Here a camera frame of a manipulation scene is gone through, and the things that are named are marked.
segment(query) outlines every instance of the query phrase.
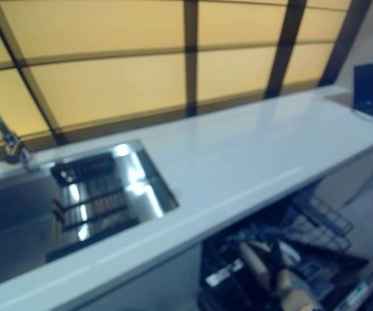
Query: stainless steel sink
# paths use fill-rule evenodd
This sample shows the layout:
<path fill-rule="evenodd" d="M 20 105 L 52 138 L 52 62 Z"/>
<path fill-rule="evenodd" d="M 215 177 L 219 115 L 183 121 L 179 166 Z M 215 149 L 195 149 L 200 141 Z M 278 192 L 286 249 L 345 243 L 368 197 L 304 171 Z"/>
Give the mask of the stainless steel sink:
<path fill-rule="evenodd" d="M 0 283 L 177 207 L 139 141 L 0 180 Z"/>

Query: white countertop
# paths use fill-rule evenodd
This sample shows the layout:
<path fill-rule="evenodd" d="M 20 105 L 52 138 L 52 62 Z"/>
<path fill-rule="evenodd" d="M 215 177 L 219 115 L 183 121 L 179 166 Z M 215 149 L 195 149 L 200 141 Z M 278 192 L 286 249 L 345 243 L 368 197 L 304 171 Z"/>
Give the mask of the white countertop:
<path fill-rule="evenodd" d="M 180 208 L 0 284 L 0 310 L 47 310 L 124 281 L 373 147 L 373 119 L 325 99 L 337 86 L 109 135 L 40 162 L 140 139 Z M 0 176 L 9 167 L 0 163 Z"/>

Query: dish rack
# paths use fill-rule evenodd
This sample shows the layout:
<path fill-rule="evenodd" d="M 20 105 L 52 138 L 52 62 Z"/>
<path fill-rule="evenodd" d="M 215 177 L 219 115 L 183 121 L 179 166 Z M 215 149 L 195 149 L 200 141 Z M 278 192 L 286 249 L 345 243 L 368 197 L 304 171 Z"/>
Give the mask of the dish rack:
<path fill-rule="evenodd" d="M 255 284 L 239 256 L 237 242 L 283 240 L 298 249 L 324 250 L 326 260 L 337 260 L 351 246 L 346 235 L 353 228 L 352 222 L 314 195 L 314 187 L 303 189 L 205 241 L 202 290 L 223 293 L 226 305 L 234 306 L 231 310 L 281 310 L 279 301 Z M 308 279 L 318 267 L 308 264 L 303 269 Z"/>
<path fill-rule="evenodd" d="M 52 209 L 54 250 L 47 261 L 139 224 L 111 154 L 61 163 L 51 173 L 59 188 Z"/>

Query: dishwasher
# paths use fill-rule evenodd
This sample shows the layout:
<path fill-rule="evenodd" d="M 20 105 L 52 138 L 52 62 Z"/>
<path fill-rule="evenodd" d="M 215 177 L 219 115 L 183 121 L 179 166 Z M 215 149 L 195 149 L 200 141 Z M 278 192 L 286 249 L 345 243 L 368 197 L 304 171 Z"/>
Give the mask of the dishwasher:
<path fill-rule="evenodd" d="M 308 186 L 204 242 L 204 311 L 348 311 L 366 299 L 373 259 L 349 252 L 352 222 Z"/>

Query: chrome faucet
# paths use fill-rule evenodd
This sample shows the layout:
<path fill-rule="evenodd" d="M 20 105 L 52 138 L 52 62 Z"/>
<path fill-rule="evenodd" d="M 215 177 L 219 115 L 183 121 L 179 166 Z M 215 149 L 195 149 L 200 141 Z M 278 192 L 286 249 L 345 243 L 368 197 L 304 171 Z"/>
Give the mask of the chrome faucet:
<path fill-rule="evenodd" d="M 10 164 L 22 163 L 28 172 L 35 170 L 30 167 L 31 154 L 26 149 L 20 138 L 5 124 L 0 116 L 0 135 L 4 146 L 0 147 L 0 154 L 3 159 Z"/>

